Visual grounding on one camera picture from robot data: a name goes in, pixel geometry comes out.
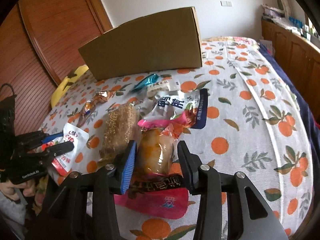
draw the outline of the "snack package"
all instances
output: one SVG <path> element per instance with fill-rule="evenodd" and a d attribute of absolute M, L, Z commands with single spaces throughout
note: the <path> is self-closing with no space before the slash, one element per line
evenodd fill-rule
<path fill-rule="evenodd" d="M 97 92 L 91 100 L 88 100 L 80 111 L 77 127 L 82 127 L 84 125 L 90 114 L 95 111 L 97 104 L 107 102 L 113 94 L 113 91 L 100 91 Z"/>
<path fill-rule="evenodd" d="M 132 92 L 138 92 L 139 90 L 143 89 L 147 85 L 156 83 L 159 77 L 160 76 L 158 76 L 157 74 L 148 75 L 133 87 Z"/>
<path fill-rule="evenodd" d="M 154 97 L 154 108 L 138 122 L 140 127 L 167 127 L 179 123 L 192 127 L 196 123 L 197 108 L 200 102 L 199 90 L 190 93 L 181 91 L 160 91 Z"/>
<path fill-rule="evenodd" d="M 168 174 L 174 147 L 182 131 L 182 125 L 170 123 L 164 130 L 153 128 L 143 132 L 136 156 L 135 174 L 141 178 Z"/>
<path fill-rule="evenodd" d="M 63 137 L 57 138 L 55 143 L 71 141 L 73 142 L 74 148 L 71 152 L 55 157 L 52 162 L 52 165 L 56 168 L 61 176 L 66 176 L 68 174 L 75 162 L 77 155 L 85 146 L 88 139 L 89 134 L 87 132 L 72 125 L 71 123 L 66 123 L 64 125 Z"/>
<path fill-rule="evenodd" d="M 132 177 L 126 194 L 114 195 L 115 204 L 161 218 L 183 217 L 188 209 L 189 192 L 185 188 L 179 163 L 174 165 L 166 176 L 148 181 L 136 181 Z"/>
<path fill-rule="evenodd" d="M 179 81 L 173 79 L 163 80 L 147 86 L 147 97 L 154 97 L 159 91 L 180 90 Z"/>
<path fill-rule="evenodd" d="M 137 106 L 133 103 L 120 105 L 108 112 L 99 166 L 111 163 L 117 154 L 127 148 L 130 140 L 139 143 L 141 137 L 141 129 L 137 125 L 139 117 Z"/>

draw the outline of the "wooden door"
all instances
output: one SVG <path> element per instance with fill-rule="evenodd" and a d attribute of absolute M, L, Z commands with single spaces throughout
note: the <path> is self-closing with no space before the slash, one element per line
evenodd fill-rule
<path fill-rule="evenodd" d="M 29 41 L 17 6 L 0 26 L 0 37 L 0 85 L 10 83 L 18 95 L 15 132 L 36 131 L 50 111 L 55 85 Z M 6 88 L 0 100 L 10 95 Z"/>
<path fill-rule="evenodd" d="M 309 65 L 310 75 L 306 77 L 306 90 L 304 93 L 304 99 L 309 104 L 311 112 L 314 118 L 320 120 L 320 54 L 315 49 L 311 49 L 309 55 Z"/>
<path fill-rule="evenodd" d="M 262 25 L 263 39 L 267 41 L 273 41 L 273 38 L 274 38 L 273 28 L 272 28 L 273 23 L 262 20 L 261 25 Z"/>
<path fill-rule="evenodd" d="M 20 0 L 30 40 L 56 84 L 84 64 L 78 48 L 103 33 L 87 0 Z"/>
<path fill-rule="evenodd" d="M 285 71 L 287 68 L 289 32 L 280 29 L 281 27 L 274 25 L 273 47 L 275 48 L 275 59 Z"/>
<path fill-rule="evenodd" d="M 311 70 L 308 67 L 310 46 L 300 37 L 292 34 L 286 49 L 289 55 L 285 72 L 303 96 L 308 83 L 307 77 L 311 74 Z"/>

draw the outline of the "wooden wardrobe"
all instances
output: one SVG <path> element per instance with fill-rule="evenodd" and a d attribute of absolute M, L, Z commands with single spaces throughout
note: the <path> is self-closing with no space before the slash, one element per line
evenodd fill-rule
<path fill-rule="evenodd" d="M 0 26 L 0 85 L 18 95 L 16 134 L 40 127 L 55 88 L 84 64 L 78 48 L 111 28 L 100 0 L 19 0 Z"/>

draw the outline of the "bedspread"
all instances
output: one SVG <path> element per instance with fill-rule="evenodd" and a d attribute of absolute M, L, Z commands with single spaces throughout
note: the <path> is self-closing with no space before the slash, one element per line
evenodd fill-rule
<path fill-rule="evenodd" d="M 203 66 L 156 72 L 163 79 L 173 78 L 182 91 L 208 89 L 206 127 L 188 129 L 180 136 L 191 153 L 217 171 L 234 174 L 243 171 L 280 220 L 286 233 L 293 234 L 309 207 L 313 186 L 310 143 L 299 111 L 285 84 L 272 65 L 247 38 L 213 38 L 202 43 Z M 135 101 L 139 94 L 130 90 L 147 73 L 96 82 L 87 71 L 52 109 L 41 128 L 50 134 L 74 125 L 84 103 L 95 91 L 114 90 L 107 103 L 98 106 L 83 129 L 90 138 L 76 158 L 73 171 L 97 169 L 107 110 Z M 50 175 L 60 184 L 63 177 Z M 121 236 L 125 239 L 192 239 L 199 196 L 189 196 L 187 213 L 177 220 L 150 217 L 116 206 Z M 92 198 L 87 212 L 91 214 Z M 222 239 L 227 237 L 227 201 L 222 195 Z"/>

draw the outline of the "brown cardboard box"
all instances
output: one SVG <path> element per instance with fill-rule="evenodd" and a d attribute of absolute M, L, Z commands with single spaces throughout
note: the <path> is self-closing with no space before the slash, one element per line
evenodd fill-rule
<path fill-rule="evenodd" d="M 200 32 L 194 7 L 140 17 L 79 49 L 93 76 L 107 78 L 175 68 L 200 68 Z"/>

